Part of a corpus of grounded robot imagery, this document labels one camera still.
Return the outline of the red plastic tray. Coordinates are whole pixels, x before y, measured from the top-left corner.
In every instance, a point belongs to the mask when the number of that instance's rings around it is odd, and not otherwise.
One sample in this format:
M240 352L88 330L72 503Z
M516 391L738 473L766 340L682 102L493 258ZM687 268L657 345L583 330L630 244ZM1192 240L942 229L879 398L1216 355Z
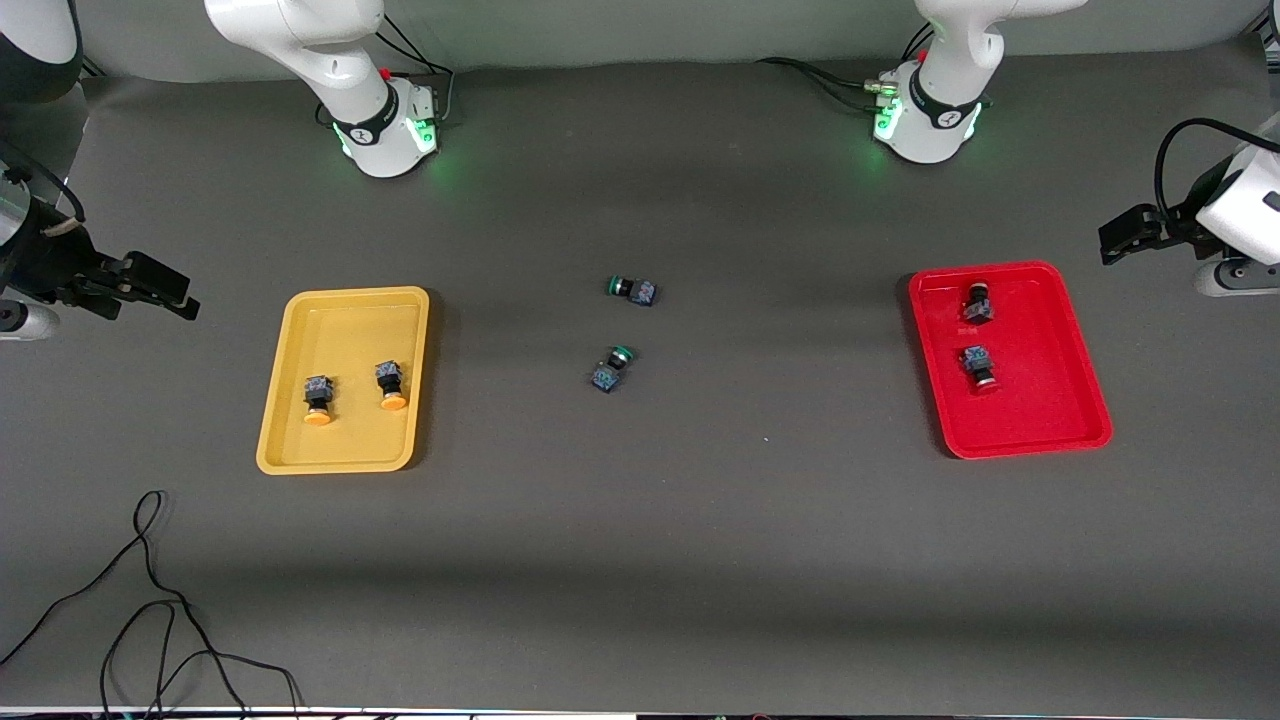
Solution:
M968 290L989 286L995 319L961 318ZM1111 421L1068 287L1048 263L940 268L908 282L924 373L947 450L980 460L1101 448ZM965 347L983 345L998 388L977 393Z

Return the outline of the yellow plastic tray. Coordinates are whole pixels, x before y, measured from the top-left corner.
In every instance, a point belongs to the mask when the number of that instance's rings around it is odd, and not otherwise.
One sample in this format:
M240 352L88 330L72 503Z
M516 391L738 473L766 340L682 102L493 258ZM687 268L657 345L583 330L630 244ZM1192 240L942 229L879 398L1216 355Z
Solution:
M430 297L413 286L320 290L287 305L259 434L256 464L274 477L398 471L410 465L425 396ZM375 366L394 360L408 404L380 407ZM303 423L303 382L334 383L333 421Z

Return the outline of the dark grey table mat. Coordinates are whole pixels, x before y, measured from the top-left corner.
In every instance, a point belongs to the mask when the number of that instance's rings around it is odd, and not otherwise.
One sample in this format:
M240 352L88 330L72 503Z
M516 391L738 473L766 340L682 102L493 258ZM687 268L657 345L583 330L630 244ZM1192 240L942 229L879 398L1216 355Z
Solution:
M1280 299L1096 247L1169 127L1268 117L1257 44L1014 58L991 92L925 168L778 67L476 72L442 154L375 181L298 82L97 82L93 241L204 307L0 345L0 655L161 489L161 579L312 705L1280 716ZM1112 438L956 457L908 282L1032 260ZM410 465L262 473L285 305L401 286Z

